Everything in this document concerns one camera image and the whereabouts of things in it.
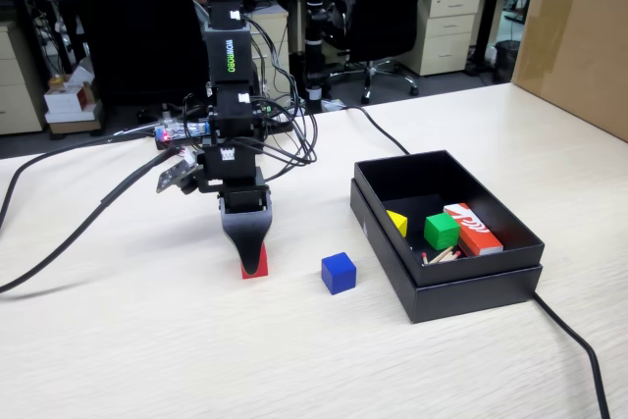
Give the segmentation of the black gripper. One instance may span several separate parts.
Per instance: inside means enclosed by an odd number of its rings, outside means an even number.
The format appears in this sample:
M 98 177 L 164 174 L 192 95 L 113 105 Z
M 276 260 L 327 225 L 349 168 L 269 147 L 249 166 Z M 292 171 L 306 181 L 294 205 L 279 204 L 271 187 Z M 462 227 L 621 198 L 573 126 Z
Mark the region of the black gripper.
M 197 155 L 195 181 L 201 193 L 222 198 L 223 230 L 234 244 L 244 277 L 268 275 L 264 239 L 272 224 L 269 187 L 255 152 L 243 146 L 204 145 Z

